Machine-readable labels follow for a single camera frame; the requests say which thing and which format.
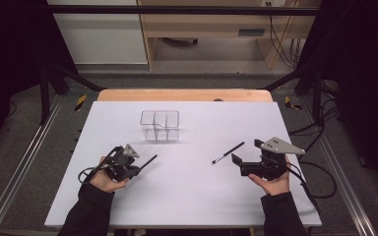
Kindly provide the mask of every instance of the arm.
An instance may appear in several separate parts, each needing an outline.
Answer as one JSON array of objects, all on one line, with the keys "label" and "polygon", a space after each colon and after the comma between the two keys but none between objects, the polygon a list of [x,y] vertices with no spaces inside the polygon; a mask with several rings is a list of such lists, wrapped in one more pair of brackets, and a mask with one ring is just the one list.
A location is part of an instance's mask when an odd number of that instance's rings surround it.
[{"label": "arm", "polygon": [[266,195],[262,198],[262,205],[266,215],[265,235],[306,236],[291,192],[274,196]]},{"label": "arm", "polygon": [[83,185],[79,200],[69,211],[59,236],[106,236],[114,191],[124,188],[128,179],[112,181],[99,170],[90,184]]},{"label": "arm", "polygon": [[299,218],[293,196],[289,190],[289,173],[286,172],[278,179],[266,181],[257,175],[248,176],[255,184],[262,187],[266,196],[262,197],[263,211],[266,216],[265,235],[306,236],[305,229]]}]

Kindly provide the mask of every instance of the white tabletop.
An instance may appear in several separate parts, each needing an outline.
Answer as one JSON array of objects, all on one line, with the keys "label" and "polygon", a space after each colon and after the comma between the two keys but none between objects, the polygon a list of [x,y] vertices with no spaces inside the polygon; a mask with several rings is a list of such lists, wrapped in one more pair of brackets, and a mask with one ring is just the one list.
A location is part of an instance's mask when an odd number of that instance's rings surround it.
[{"label": "white tabletop", "polygon": [[[179,141],[147,142],[140,125],[144,110],[178,110]],[[260,161],[254,140],[278,137],[290,143],[275,102],[96,101],[45,221],[61,227],[76,203],[77,176],[96,166],[114,147],[130,144],[141,166],[158,155],[125,189],[116,191],[110,225],[131,228],[220,228],[263,225],[260,198],[264,191],[240,175],[227,156],[212,160],[241,142],[234,153],[244,161]],[[294,155],[291,163],[299,166]],[[300,182],[290,189],[305,226],[321,225]]]}]

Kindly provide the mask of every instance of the black sleeve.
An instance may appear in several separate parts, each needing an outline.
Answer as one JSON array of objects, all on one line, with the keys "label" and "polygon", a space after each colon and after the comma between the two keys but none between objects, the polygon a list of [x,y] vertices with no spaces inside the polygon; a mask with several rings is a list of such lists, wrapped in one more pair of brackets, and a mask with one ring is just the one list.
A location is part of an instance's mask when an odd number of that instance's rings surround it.
[{"label": "black sleeve", "polygon": [[114,195],[91,184],[82,186],[79,200],[70,209],[58,235],[106,236]]},{"label": "black sleeve", "polygon": [[291,192],[262,198],[266,236],[306,236]]}]

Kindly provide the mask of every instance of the transparent box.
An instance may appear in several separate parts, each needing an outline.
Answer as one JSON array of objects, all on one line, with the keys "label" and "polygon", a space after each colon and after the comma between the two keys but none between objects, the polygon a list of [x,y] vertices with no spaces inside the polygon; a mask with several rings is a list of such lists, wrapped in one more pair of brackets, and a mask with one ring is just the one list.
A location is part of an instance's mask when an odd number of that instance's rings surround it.
[{"label": "transparent box", "polygon": [[179,112],[177,110],[145,110],[140,124],[146,141],[178,141]]}]

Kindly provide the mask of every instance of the aluminum rail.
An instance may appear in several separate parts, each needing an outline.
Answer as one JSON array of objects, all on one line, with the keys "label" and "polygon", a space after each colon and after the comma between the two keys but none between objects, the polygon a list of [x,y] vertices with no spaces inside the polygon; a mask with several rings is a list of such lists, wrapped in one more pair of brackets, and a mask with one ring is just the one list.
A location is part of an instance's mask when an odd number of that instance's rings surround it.
[{"label": "aluminum rail", "polygon": [[41,126],[39,126],[38,130],[35,133],[35,136],[33,137],[29,147],[27,148],[23,158],[20,161],[20,164],[17,167],[17,170],[13,174],[11,180],[9,181],[6,189],[4,190],[3,194],[0,198],[0,224],[10,207],[12,201],[14,200],[15,196],[18,193],[18,190],[20,189],[24,178],[26,177],[30,166],[32,165],[32,162],[38,153],[38,150],[44,140],[44,138],[47,135],[47,132],[49,128],[51,127],[51,124],[54,121],[54,118],[56,117],[56,114],[60,108],[61,101],[63,99],[63,96],[57,95],[53,101],[52,107],[51,107],[51,114],[50,117],[47,119],[47,122]]},{"label": "aluminum rail", "polygon": [[[308,115],[309,120],[312,122],[313,117],[312,113],[310,112],[311,104],[309,104],[306,99],[303,99],[301,97],[299,99],[300,103],[304,104],[304,110]],[[376,236],[377,234],[373,228],[373,225],[371,224],[360,199],[355,193],[354,188],[352,187],[345,172],[343,171],[342,166],[339,163],[338,158],[333,151],[333,148],[330,146],[327,137],[322,134],[319,142],[321,145],[321,150],[325,153],[327,164],[338,183],[340,193],[343,196],[343,200],[345,201],[348,212],[350,213],[351,218],[354,221],[358,233],[361,236]]]}]

